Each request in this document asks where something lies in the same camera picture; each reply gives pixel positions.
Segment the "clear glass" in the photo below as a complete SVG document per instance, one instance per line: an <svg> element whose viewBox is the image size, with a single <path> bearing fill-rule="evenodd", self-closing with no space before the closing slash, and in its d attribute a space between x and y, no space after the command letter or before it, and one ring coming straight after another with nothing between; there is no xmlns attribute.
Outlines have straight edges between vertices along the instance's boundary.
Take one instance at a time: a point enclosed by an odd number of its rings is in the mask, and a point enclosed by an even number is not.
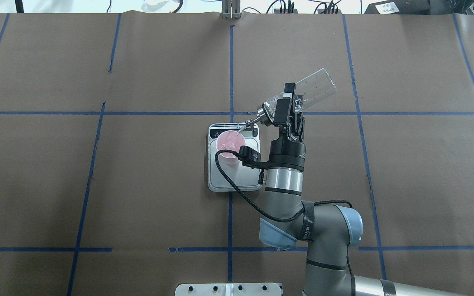
<svg viewBox="0 0 474 296"><path fill-rule="evenodd" d="M308 77L302 79L295 84L295 93L302 95L302 99L295 100L294 111L299 113L315 103L325 100L327 97L336 93L335 84L332 81L326 69L321 68L316 73L312 73ZM277 100L282 98L280 93L273 98L265 101L265 109L270 118L275 114L275 106Z"/></svg>

